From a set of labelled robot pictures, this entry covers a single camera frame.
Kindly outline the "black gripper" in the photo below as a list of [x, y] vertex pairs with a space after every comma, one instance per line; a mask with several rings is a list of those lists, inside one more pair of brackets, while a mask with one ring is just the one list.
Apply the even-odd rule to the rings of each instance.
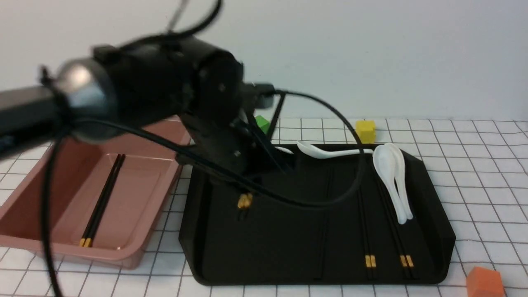
[[[181, 121], [194, 140], [189, 150], [197, 156], [236, 174], [255, 176], [272, 171], [293, 172], [293, 157], [277, 150], [271, 143], [285, 102], [285, 93], [274, 93], [270, 83], [242, 83], [235, 100], [240, 106], [228, 118], [231, 107], [221, 100], [219, 107], [198, 104], [181, 115]], [[273, 97], [280, 99], [275, 108], [267, 137], [257, 126], [253, 113], [256, 109], [272, 107]], [[219, 120], [228, 118], [227, 123]]]

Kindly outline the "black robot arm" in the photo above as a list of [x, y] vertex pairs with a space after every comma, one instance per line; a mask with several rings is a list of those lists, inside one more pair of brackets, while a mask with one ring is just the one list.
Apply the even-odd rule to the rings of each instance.
[[244, 66], [226, 49], [190, 37], [134, 49], [94, 48], [87, 58], [41, 70], [36, 86], [1, 92], [1, 157], [53, 139], [61, 126], [82, 142], [101, 144], [123, 132], [97, 121], [142, 128], [178, 116], [192, 146], [181, 163], [196, 158], [236, 174], [290, 172], [292, 154], [275, 148], [253, 113], [272, 107], [275, 88], [243, 82]]

